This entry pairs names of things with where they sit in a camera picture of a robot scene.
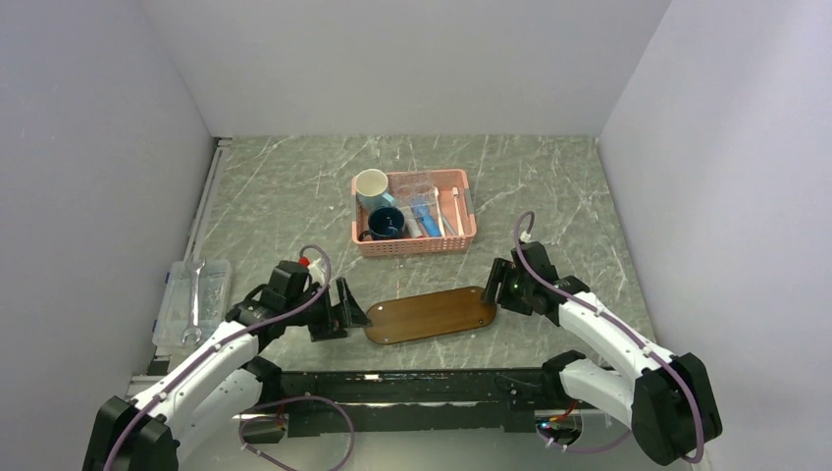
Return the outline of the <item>oval wooden tray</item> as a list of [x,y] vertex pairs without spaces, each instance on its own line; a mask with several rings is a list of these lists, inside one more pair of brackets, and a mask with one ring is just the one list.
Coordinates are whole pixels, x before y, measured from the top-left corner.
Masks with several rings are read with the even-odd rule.
[[365,336],[391,345],[487,327],[497,307],[481,299],[483,292],[465,287],[378,302],[367,311],[371,326]]

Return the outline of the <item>blue toothpaste tube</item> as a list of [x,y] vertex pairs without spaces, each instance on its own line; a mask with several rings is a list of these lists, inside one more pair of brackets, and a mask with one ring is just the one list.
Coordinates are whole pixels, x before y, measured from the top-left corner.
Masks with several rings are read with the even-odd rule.
[[415,219],[424,228],[424,233],[429,237],[440,237],[442,231],[431,211],[431,206],[424,200],[417,200],[412,206],[411,211]]

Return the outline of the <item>clear textured glass dish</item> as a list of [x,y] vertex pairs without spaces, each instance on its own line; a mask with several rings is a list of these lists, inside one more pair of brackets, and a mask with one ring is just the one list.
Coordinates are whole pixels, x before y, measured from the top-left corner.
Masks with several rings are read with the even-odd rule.
[[396,202],[410,208],[416,218],[422,218],[426,213],[434,219],[438,217],[438,187],[432,172],[398,174],[390,178],[390,188]]

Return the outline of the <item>dark navy mug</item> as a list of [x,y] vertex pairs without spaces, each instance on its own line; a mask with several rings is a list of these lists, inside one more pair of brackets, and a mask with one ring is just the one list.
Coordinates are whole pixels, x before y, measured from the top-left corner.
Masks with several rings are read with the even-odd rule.
[[380,207],[370,213],[367,229],[359,236],[359,241],[392,240],[405,236],[405,218],[395,207]]

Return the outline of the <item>white and light-blue mug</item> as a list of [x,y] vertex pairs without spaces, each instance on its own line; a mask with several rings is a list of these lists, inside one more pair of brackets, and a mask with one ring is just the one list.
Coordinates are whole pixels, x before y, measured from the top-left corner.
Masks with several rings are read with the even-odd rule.
[[379,169],[367,169],[354,178],[354,189],[361,207],[368,213],[382,207],[395,207],[390,194],[388,175]]

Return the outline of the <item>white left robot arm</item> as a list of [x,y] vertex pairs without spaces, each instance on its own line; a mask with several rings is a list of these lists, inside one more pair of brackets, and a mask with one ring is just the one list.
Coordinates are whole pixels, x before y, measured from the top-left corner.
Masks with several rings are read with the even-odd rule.
[[305,327],[319,341],[372,324],[345,278],[327,274],[306,258],[280,262],[173,372],[130,400],[107,400],[96,414],[83,469],[176,470],[238,413],[291,403],[282,369],[261,355],[266,346],[289,327]]

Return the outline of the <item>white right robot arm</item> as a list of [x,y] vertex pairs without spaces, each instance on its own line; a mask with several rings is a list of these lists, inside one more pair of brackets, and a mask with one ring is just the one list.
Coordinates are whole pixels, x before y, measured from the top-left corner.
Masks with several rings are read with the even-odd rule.
[[585,402],[627,427],[654,463],[700,458],[723,425],[707,369],[693,353],[676,354],[627,325],[588,285],[561,277],[538,242],[522,242],[508,259],[496,258],[482,295],[485,303],[539,314],[592,347],[599,366],[577,350],[542,367],[546,403]]

